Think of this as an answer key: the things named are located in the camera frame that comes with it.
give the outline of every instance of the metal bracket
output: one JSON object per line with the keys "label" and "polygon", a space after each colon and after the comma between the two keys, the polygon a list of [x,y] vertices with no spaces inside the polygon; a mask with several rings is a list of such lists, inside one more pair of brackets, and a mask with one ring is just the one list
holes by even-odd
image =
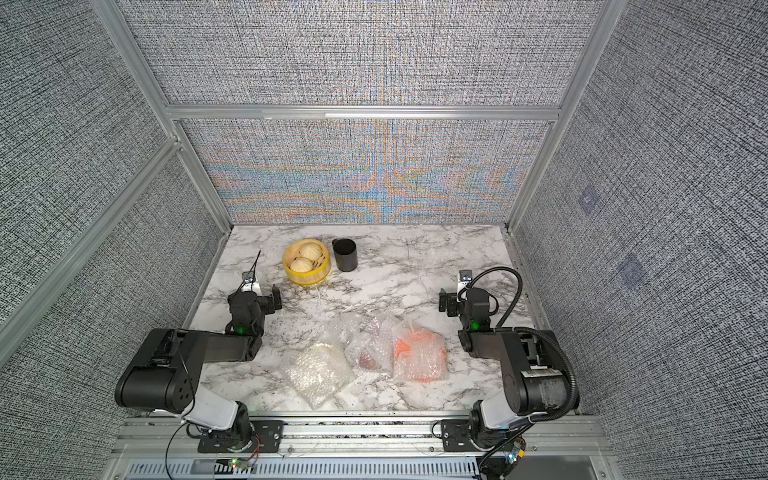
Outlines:
{"label": "metal bracket", "polygon": [[445,312],[447,316],[458,316],[458,302],[455,293],[448,293],[440,289],[438,311]]}
{"label": "metal bracket", "polygon": [[[280,441],[283,439],[283,425],[281,420],[260,420],[250,422],[253,428],[253,436],[259,439],[238,453],[252,453],[259,447],[259,453],[277,453],[280,450]],[[197,446],[199,453],[232,453],[227,447],[217,446],[214,440],[203,435]]]}
{"label": "metal bracket", "polygon": [[481,452],[470,437],[468,420],[443,420],[440,422],[442,449],[446,452]]}

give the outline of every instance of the red wire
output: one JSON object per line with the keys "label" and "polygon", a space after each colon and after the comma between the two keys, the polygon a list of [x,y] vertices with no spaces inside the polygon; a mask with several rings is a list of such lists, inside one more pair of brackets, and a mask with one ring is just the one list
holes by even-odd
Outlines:
{"label": "red wire", "polygon": [[250,457],[248,457],[246,462],[249,462],[253,458],[254,455],[256,456],[256,462],[259,461],[259,450],[261,449],[261,441],[259,440],[258,436],[253,437],[253,439],[256,440],[256,443],[257,443],[256,450],[254,450],[253,453],[250,454]]}

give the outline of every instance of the steamed bun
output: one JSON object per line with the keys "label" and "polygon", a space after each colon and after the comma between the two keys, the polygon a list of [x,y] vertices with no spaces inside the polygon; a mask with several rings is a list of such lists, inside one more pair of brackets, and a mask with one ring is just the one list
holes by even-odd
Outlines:
{"label": "steamed bun", "polygon": [[294,272],[298,273],[305,273],[310,272],[314,269],[314,265],[312,265],[312,260],[304,257],[299,257],[295,259],[290,264],[290,269]]}
{"label": "steamed bun", "polygon": [[323,251],[317,243],[305,243],[302,245],[301,250],[299,250],[299,255],[316,262],[323,255]]}

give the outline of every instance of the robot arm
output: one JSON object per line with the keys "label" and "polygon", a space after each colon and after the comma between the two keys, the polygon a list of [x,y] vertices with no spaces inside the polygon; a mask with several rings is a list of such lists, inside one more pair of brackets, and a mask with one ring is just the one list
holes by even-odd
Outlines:
{"label": "robot arm", "polygon": [[200,373],[204,363],[252,360],[262,344],[265,315],[282,308],[275,286],[268,296],[238,289],[228,300],[232,321],[225,333],[153,329],[114,391],[120,406],[165,410],[207,431],[199,452],[250,447],[253,429],[247,407],[199,385]]}
{"label": "robot arm", "polygon": [[517,427],[555,419],[578,406],[573,369],[552,331],[491,328],[491,295],[474,285],[480,277],[498,270],[513,273],[518,280],[515,299],[500,326],[522,293],[521,277],[513,269],[497,266],[474,279],[471,270],[462,270],[459,292],[440,290],[439,295],[439,310],[461,321],[458,337],[463,349],[472,357],[501,363],[504,390],[476,402],[470,412],[469,435],[481,448],[498,444]]}

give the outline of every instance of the bamboo steamer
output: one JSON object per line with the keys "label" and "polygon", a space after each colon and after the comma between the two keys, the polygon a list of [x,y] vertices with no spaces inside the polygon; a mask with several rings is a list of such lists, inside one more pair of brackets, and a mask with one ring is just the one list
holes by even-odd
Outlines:
{"label": "bamboo steamer", "polygon": [[[314,243],[320,247],[320,258],[313,262],[314,268],[309,272],[294,272],[290,269],[290,264],[295,259],[301,257],[299,251],[301,247],[308,243]],[[286,252],[283,254],[283,268],[286,269],[288,280],[297,285],[314,285],[315,283],[322,282],[328,276],[328,272],[331,271],[331,256],[328,247],[323,242],[313,238],[299,240],[286,248]]]}

